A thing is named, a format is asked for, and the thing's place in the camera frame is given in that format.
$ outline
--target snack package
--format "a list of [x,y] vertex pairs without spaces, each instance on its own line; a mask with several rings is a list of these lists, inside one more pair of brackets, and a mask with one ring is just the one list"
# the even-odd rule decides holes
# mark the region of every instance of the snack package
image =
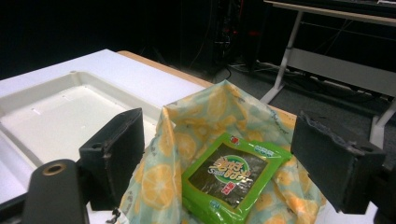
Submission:
[[183,205],[204,223],[245,223],[277,168],[290,158],[272,143],[224,133],[183,173]]

